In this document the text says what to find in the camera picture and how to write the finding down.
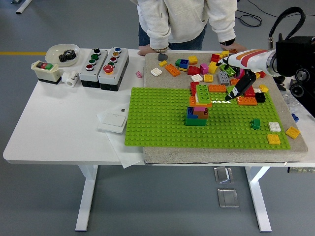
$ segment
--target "floor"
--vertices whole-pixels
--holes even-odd
[[[252,0],[262,10],[279,15],[291,6],[315,14],[308,0]],[[33,0],[22,14],[19,5],[0,1],[0,52],[46,52],[56,44],[80,48],[137,48],[138,19],[130,1]],[[239,10],[262,18],[258,28],[237,20],[237,41],[247,48],[267,48],[276,18],[247,0]],[[245,17],[255,25],[253,17]],[[298,16],[283,20],[274,37],[286,36]],[[296,35],[314,35],[315,17],[308,16]],[[208,27],[204,50],[219,50]],[[0,151],[3,153],[37,78],[31,63],[44,56],[3,56],[0,86]],[[239,208],[220,208],[212,167],[100,166],[88,231],[75,232],[84,177],[77,166],[13,165],[0,158],[1,236],[258,236],[257,219],[245,170],[232,167]],[[271,222],[271,236],[314,235],[315,175],[288,174],[271,168],[260,180]]]

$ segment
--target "control box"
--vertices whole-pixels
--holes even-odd
[[[129,63],[127,48],[113,47],[98,75],[102,90],[118,91]]]
[[[61,80],[58,64],[37,61],[32,63],[31,69],[35,71],[39,81],[58,84]]]
[[[108,51],[105,49],[92,49],[84,68],[79,72],[82,86],[90,88],[100,88],[98,75],[102,70]]]

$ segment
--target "lego baseplate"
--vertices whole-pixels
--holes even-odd
[[[211,92],[206,126],[186,126],[190,90],[133,88],[125,145],[176,148],[290,149],[274,104],[267,93],[257,106],[240,106],[236,99],[225,102],[226,93]],[[260,129],[251,120],[260,119]],[[268,144],[268,122],[278,122],[280,145]]]

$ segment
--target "white table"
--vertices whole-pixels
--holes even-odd
[[[89,51],[81,49],[77,63],[63,70],[85,67]],[[137,51],[129,50],[129,65],[118,92],[84,88],[80,82],[74,88],[61,82],[58,85],[37,82],[4,150],[3,157],[12,164],[71,164],[80,167],[86,181],[76,231],[87,230],[98,165],[121,165],[106,134],[98,132],[96,115],[128,102],[131,88],[144,85],[143,78],[136,77],[136,72],[143,72],[144,66],[144,57],[137,55]],[[270,232],[271,227],[258,180],[271,166],[315,166],[315,140],[311,137],[315,131],[314,121],[311,118],[301,120],[298,127],[309,147],[303,162],[202,164],[245,166],[261,232]]]

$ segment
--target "white bowl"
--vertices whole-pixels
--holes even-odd
[[[59,55],[63,54],[66,50],[74,50],[76,57],[72,60],[60,62]],[[75,64],[79,57],[80,48],[75,44],[57,44],[48,49],[45,60],[51,64],[58,64],[59,66],[71,66]]]

